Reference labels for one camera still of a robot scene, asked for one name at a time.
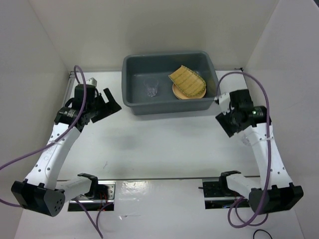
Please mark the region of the woven bamboo tray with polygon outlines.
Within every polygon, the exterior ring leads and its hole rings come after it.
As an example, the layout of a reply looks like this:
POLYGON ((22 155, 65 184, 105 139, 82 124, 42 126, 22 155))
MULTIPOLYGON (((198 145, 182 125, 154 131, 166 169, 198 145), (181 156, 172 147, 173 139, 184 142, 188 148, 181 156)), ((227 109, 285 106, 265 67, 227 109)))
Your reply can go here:
POLYGON ((181 65, 168 76, 173 84, 187 97, 197 97, 206 89, 206 82, 196 72, 181 65))

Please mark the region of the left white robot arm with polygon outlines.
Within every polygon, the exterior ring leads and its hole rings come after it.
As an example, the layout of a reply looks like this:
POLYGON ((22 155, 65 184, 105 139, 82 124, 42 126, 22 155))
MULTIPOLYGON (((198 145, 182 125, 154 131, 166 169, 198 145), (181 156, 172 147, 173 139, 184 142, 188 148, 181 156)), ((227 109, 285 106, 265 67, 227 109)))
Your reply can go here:
POLYGON ((121 110, 110 90, 105 88, 103 91, 108 102, 97 93, 95 86, 79 84, 75 87, 74 97, 57 112, 48 141, 53 145, 42 152, 25 179, 15 181, 11 187, 22 208, 55 217, 66 202, 79 195, 94 199, 105 193, 107 187, 100 185, 96 176, 87 173, 80 173, 65 182, 57 181, 62 165, 84 126, 121 110))

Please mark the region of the clear plastic cup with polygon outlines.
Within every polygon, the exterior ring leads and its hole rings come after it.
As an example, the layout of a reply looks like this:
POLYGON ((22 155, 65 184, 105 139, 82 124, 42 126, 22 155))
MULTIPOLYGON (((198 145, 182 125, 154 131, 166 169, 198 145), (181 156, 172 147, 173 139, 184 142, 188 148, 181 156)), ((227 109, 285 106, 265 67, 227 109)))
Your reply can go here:
POLYGON ((144 86, 146 88, 146 93, 149 97, 155 97, 158 93, 158 79, 148 78, 144 80, 144 86))

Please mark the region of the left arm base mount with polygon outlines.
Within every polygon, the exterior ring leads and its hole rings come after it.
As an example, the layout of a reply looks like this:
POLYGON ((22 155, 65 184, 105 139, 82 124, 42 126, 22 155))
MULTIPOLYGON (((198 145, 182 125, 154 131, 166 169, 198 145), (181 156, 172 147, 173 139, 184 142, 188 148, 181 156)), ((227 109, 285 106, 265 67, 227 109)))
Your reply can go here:
POLYGON ((85 194, 78 195, 75 200, 78 200, 88 212, 114 210, 116 181, 114 180, 99 180, 99 191, 94 197, 87 197, 85 194))

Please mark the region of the grey plastic bin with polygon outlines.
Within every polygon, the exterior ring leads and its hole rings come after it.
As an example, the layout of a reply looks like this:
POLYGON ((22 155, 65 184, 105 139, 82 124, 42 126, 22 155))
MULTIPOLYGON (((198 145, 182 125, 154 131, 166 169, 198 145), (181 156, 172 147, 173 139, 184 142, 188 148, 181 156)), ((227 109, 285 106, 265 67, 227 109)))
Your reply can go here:
POLYGON ((204 51, 182 51, 129 55, 122 65, 122 99, 134 115, 203 111, 210 108, 216 96, 218 78, 209 55, 204 51), (168 77, 181 65, 196 72, 206 82, 201 99, 178 99, 168 77), (158 93, 149 97, 144 80, 158 79, 158 93))

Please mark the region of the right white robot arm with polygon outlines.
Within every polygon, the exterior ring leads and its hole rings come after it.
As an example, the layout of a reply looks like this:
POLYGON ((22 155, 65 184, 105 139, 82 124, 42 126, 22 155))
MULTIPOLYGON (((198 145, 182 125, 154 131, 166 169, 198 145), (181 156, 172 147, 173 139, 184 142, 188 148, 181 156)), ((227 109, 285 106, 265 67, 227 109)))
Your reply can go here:
POLYGON ((236 170, 223 172, 219 192, 224 196, 237 192, 259 215, 290 210, 304 192, 294 185, 282 162, 267 108, 255 106, 248 90, 225 93, 215 101, 221 108, 216 120, 229 137, 241 136, 252 147, 260 173, 256 182, 236 170))

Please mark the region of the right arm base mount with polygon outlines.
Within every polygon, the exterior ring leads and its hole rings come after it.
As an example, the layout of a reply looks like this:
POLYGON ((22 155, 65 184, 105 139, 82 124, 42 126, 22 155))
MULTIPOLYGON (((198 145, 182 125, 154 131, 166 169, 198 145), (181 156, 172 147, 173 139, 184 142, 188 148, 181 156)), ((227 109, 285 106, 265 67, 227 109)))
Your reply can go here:
POLYGON ((206 209, 229 209, 241 197, 237 192, 224 192, 218 178, 203 179, 198 187, 204 195, 206 209))

